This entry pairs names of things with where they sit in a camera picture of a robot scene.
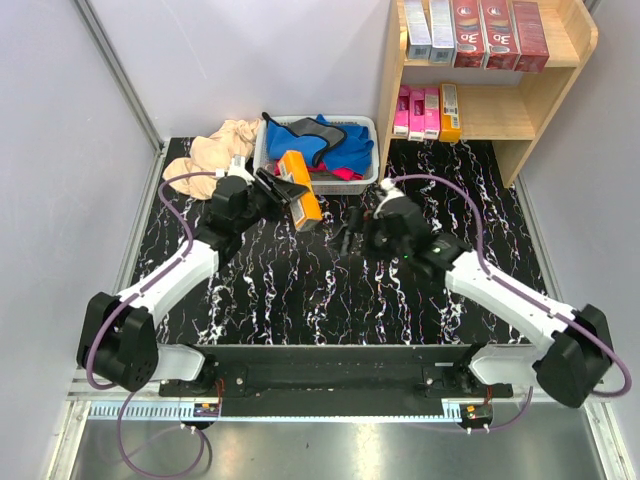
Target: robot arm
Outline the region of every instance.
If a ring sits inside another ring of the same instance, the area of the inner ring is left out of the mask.
[[[464,295],[513,325],[531,342],[517,348],[470,347],[469,355],[450,368],[456,387],[473,393],[478,385],[538,384],[560,403],[579,407],[606,373],[611,360],[585,337],[567,328],[555,314],[574,320],[610,347],[604,314],[590,305],[578,312],[535,292],[496,267],[488,266],[487,274],[469,245],[449,234],[434,235],[420,208],[392,182],[385,180],[381,187],[375,210],[352,209],[347,225],[334,237],[332,245],[341,254],[348,254],[355,234],[362,233],[364,256],[404,258],[425,280],[425,288],[446,287]],[[259,170],[254,179],[243,168],[232,167],[229,175],[218,182],[208,217],[187,254],[187,246],[183,245],[165,265],[138,284],[116,296],[100,293],[89,302],[78,364],[86,367],[89,348],[111,312],[122,299],[137,294],[101,342],[93,366],[95,373],[130,391],[152,380],[209,382],[207,372],[212,369],[204,368],[206,359],[202,353],[186,345],[158,345],[156,327],[195,285],[230,261],[241,246],[242,232],[262,218],[275,219],[306,191],[305,187],[265,171]],[[175,268],[165,274],[165,266],[178,260]],[[532,301],[543,304],[546,311]]]
[[[93,371],[111,382],[136,391],[154,380],[201,378],[205,357],[187,345],[162,345],[155,330],[166,314],[193,287],[224,267],[242,246],[241,234],[261,219],[276,220],[307,188],[259,169],[255,178],[232,166],[220,179],[207,212],[196,230],[163,265],[135,285],[108,295],[101,292],[87,306],[77,352],[78,365],[87,367],[89,350],[102,325],[125,299],[135,297],[114,319],[98,347]]]
[[[611,366],[611,359],[562,316],[585,327],[611,348],[604,314],[591,305],[582,311],[550,299],[492,265],[450,234],[434,235],[421,209],[392,181],[378,190],[373,211],[352,209],[333,245],[349,252],[354,234],[363,233],[362,254],[372,259],[403,258],[425,287],[464,295],[518,329],[530,344],[479,345],[451,367],[450,384],[471,393],[478,385],[539,385],[558,402],[582,405]]]

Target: marble table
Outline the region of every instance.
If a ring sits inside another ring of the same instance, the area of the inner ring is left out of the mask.
[[[186,156],[191,139],[174,138],[166,162]],[[544,290],[540,268],[516,191],[503,189],[488,142],[455,146],[394,141],[391,176],[443,176],[465,189],[484,218],[486,256],[523,283]],[[470,209],[455,192],[423,181],[404,183],[436,231],[473,242]],[[444,289],[429,291],[399,261],[340,258],[327,242],[361,196],[321,197],[324,222],[297,234],[289,218],[248,230],[231,264],[194,288],[163,320],[158,341],[214,344],[436,344],[526,341],[484,308]],[[170,192],[191,225],[205,203]],[[134,281],[149,274],[184,239],[178,222],[157,198],[149,215]]]

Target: product box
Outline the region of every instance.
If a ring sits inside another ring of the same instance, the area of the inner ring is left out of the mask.
[[[396,104],[396,116],[393,120],[393,133],[395,135],[409,135],[409,87],[400,85],[398,103]]]
[[[320,204],[313,194],[311,187],[311,177],[304,163],[304,157],[300,152],[288,150],[284,156],[278,160],[280,176],[288,182],[304,185],[309,189],[298,200],[291,202],[291,217],[299,232],[311,230],[316,224],[322,221],[322,211]]]
[[[489,53],[485,68],[513,70],[520,51],[507,0],[480,0],[480,8],[485,30],[485,49]]]
[[[456,52],[449,0],[429,0],[431,63],[451,64]]]
[[[440,90],[424,89],[424,139],[437,140],[440,135]]]
[[[409,30],[407,58],[427,60],[431,53],[431,35],[424,16],[422,0],[404,0],[404,13]]]
[[[452,0],[456,34],[454,67],[481,68],[486,49],[478,0]]]
[[[518,72],[540,73],[549,60],[549,49],[544,37],[538,4],[533,2],[513,2],[513,26],[520,47],[520,58],[515,70]]]
[[[453,83],[440,85],[440,137],[441,142],[460,140],[460,111],[458,91]]]
[[[409,94],[409,140],[424,140],[424,90],[412,88]]]

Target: cable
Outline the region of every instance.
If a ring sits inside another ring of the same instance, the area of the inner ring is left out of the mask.
[[[171,184],[171,183],[173,183],[173,182],[175,182],[177,180],[182,180],[184,178],[189,178],[189,177],[196,177],[196,176],[200,176],[200,175],[215,176],[216,174],[215,174],[215,172],[185,173],[183,175],[178,175],[177,177],[173,177],[173,178],[169,178],[168,180],[165,180],[158,187],[158,197],[160,198],[160,201],[167,207],[169,212],[171,212],[178,219],[178,221],[180,222],[180,225],[182,225],[182,228],[184,229],[185,235],[187,237],[187,245],[186,245],[186,247],[185,247],[185,249],[184,249],[184,251],[183,251],[183,253],[182,253],[182,255],[180,257],[176,258],[173,262],[171,262],[169,265],[167,265],[163,270],[158,272],[156,275],[154,275],[144,285],[142,285],[140,287],[140,294],[144,294],[153,285],[158,283],[171,270],[173,270],[177,265],[179,265],[180,262],[182,262],[186,258],[186,256],[189,255],[189,252],[191,252],[191,249],[193,248],[193,231],[189,227],[189,224],[187,223],[187,221],[184,218],[182,218],[182,215],[180,214],[178,209],[175,208],[171,204],[171,202],[169,200],[167,200],[167,197],[164,194],[164,190],[167,187],[167,185],[169,185],[169,184]],[[93,374],[94,374],[93,365],[95,363],[95,359],[96,359],[96,354],[98,352],[98,348],[100,347],[100,344],[102,343],[102,340],[104,339],[104,336],[106,335],[107,331],[111,328],[111,326],[116,321],[118,316],[134,300],[136,300],[137,298],[140,297],[140,294],[139,293],[133,293],[132,295],[130,295],[126,299],[121,300],[120,304],[114,309],[113,312],[111,312],[111,314],[104,321],[104,323],[102,324],[102,326],[98,330],[98,333],[96,334],[96,338],[93,340],[93,343],[91,344],[91,348],[89,349],[89,355],[87,356],[87,363],[86,363],[85,369],[87,371],[87,382],[89,383],[89,385],[91,385],[96,390],[109,390],[110,388],[113,388],[113,387],[116,386],[114,383],[101,384],[101,383],[96,382],[96,380],[95,380],[95,378],[93,376]],[[191,471],[194,468],[196,468],[198,463],[200,463],[200,460],[202,459],[202,454],[204,452],[205,445],[207,445],[209,452],[212,452],[212,450],[211,450],[211,448],[210,448],[210,446],[208,444],[209,441],[208,441],[207,437],[200,430],[195,430],[198,433],[198,436],[200,437],[200,452],[198,453],[195,461],[186,470],[184,470],[184,471],[182,471],[180,473],[174,474],[174,475],[156,475],[154,473],[150,473],[150,472],[147,472],[145,470],[142,470],[141,468],[138,468],[136,465],[133,464],[133,462],[131,461],[131,459],[127,455],[127,452],[124,451],[124,445],[122,443],[122,416],[124,415],[124,411],[125,411],[127,405],[129,404],[129,402],[131,401],[131,399],[133,398],[134,395],[135,395],[135,392],[132,392],[131,394],[129,394],[127,399],[122,404],[122,407],[120,408],[120,413],[118,414],[117,439],[118,439],[118,450],[120,451],[120,456],[122,457],[122,461],[131,470],[133,470],[137,474],[143,475],[143,476],[148,477],[148,478],[167,479],[167,480],[169,480],[169,479],[178,479],[178,478],[183,478],[186,475],[188,475],[189,473],[191,473]],[[129,455],[135,455],[139,451],[140,451],[140,448],[134,450]]]
[[[170,185],[171,183],[177,180],[182,180],[189,177],[197,177],[200,175],[215,176],[216,174],[215,172],[185,173],[183,175],[178,175],[177,177],[173,177],[173,178],[169,178],[168,180],[165,180],[158,187],[158,198],[160,198],[160,201],[164,204],[165,207],[167,207],[167,210],[169,210],[169,212],[171,212],[180,222],[180,225],[184,229],[184,233],[187,237],[187,246],[185,247],[180,257],[176,258],[173,262],[167,265],[163,270],[153,275],[152,278],[150,278],[144,285],[140,287],[140,293],[142,294],[144,294],[144,292],[146,292],[151,287],[153,287],[162,278],[166,277],[171,270],[173,270],[177,265],[180,264],[180,262],[182,262],[186,258],[187,255],[189,255],[189,252],[191,252],[191,249],[193,248],[193,231],[189,227],[189,224],[187,223],[187,221],[184,218],[182,218],[182,215],[180,214],[178,209],[174,207],[169,200],[167,200],[167,197],[164,194],[164,189],[168,185]],[[111,328],[111,325],[116,321],[116,319],[118,318],[118,315],[120,315],[122,311],[125,308],[127,308],[139,296],[140,294],[134,293],[130,297],[124,300],[121,300],[120,305],[118,305],[116,309],[113,312],[111,312],[111,315],[109,315],[105,320],[105,322],[102,324],[102,326],[98,330],[98,333],[96,334],[96,338],[93,340],[93,343],[91,344],[91,348],[89,349],[89,355],[87,356],[87,364],[85,366],[85,369],[87,371],[87,382],[89,382],[89,385],[91,385],[96,390],[108,390],[110,388],[115,387],[115,384],[113,383],[100,384],[96,382],[96,380],[93,378],[93,364],[95,363],[98,347],[100,347],[100,344],[104,339],[104,336],[106,335],[109,328]]]
[[[191,471],[194,468],[196,468],[198,466],[198,464],[200,463],[200,460],[202,460],[202,455],[204,454],[204,447],[205,447],[205,444],[207,442],[207,438],[204,435],[204,433],[202,433],[200,430],[198,430],[195,427],[192,427],[191,431],[194,432],[194,433],[197,433],[198,436],[200,437],[200,451],[198,452],[198,455],[196,455],[196,459],[193,461],[193,463],[189,467],[187,467],[185,470],[180,472],[180,473],[176,473],[176,474],[172,474],[172,475],[157,475],[155,473],[147,472],[146,470],[142,470],[138,466],[134,465],[134,463],[131,461],[131,459],[127,455],[127,452],[124,451],[124,445],[122,443],[122,417],[124,416],[124,412],[125,412],[125,410],[127,408],[127,405],[129,405],[129,402],[131,401],[131,399],[133,398],[133,396],[135,394],[136,394],[136,392],[131,392],[129,394],[129,396],[127,397],[127,399],[124,401],[124,403],[122,404],[122,407],[120,407],[120,412],[118,413],[118,420],[116,421],[116,428],[117,428],[117,431],[118,431],[118,435],[117,435],[118,436],[118,450],[120,451],[120,456],[122,457],[122,460],[127,465],[127,467],[129,467],[135,473],[137,473],[138,475],[142,475],[144,477],[147,477],[147,478],[172,480],[172,479],[178,479],[178,478],[186,477],[187,475],[189,475],[191,473]]]
[[[602,350],[602,352],[604,352],[604,354],[607,355],[618,366],[618,368],[620,369],[624,377],[624,385],[622,386],[622,388],[620,388],[620,390],[615,390],[613,392],[599,392],[594,390],[591,392],[593,395],[598,397],[616,398],[616,397],[621,397],[622,395],[626,394],[629,390],[631,390],[631,385],[633,381],[631,379],[631,372],[629,371],[629,367],[625,365],[622,359],[611,348],[609,348],[607,344],[605,344],[602,340],[600,340],[598,337],[593,335],[589,330],[584,328],[582,325],[579,325],[578,323],[574,322],[570,318],[560,313],[553,313],[548,306],[539,302],[535,298],[531,297],[526,292],[521,291],[518,287],[511,285],[509,282],[503,280],[502,278],[493,276],[491,274],[491,271],[489,270],[489,266],[487,265],[486,260],[484,258],[484,254],[483,254],[484,239],[482,237],[483,230],[482,230],[482,217],[480,216],[480,210],[478,209],[477,205],[473,202],[471,197],[464,190],[462,190],[460,187],[450,182],[449,180],[445,180],[444,178],[437,177],[435,175],[427,175],[422,173],[394,177],[391,179],[391,181],[393,183],[397,183],[404,180],[417,180],[417,179],[433,180],[435,182],[441,183],[451,188],[452,190],[455,190],[460,196],[462,196],[464,201],[467,202],[469,207],[471,207],[471,210],[473,211],[473,216],[475,217],[476,228],[477,228],[476,251],[478,254],[478,263],[480,264],[480,267],[482,268],[482,270],[487,274],[487,276],[491,280],[495,280],[498,284],[502,285],[511,293],[529,302],[531,305],[537,307],[547,315],[552,315],[553,317],[557,318],[561,322],[565,323],[569,327],[576,330],[581,335],[585,336],[595,346],[597,346],[600,350]]]

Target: red box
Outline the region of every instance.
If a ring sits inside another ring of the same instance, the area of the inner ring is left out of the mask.
[[[453,0],[453,23],[456,34],[454,67],[480,68],[486,49],[478,0]]]
[[[513,24],[520,46],[520,58],[516,71],[540,73],[549,60],[549,49],[544,37],[538,4],[533,2],[513,2]]]
[[[485,48],[489,53],[485,68],[513,70],[520,56],[511,24],[507,0],[480,0],[485,28]]]

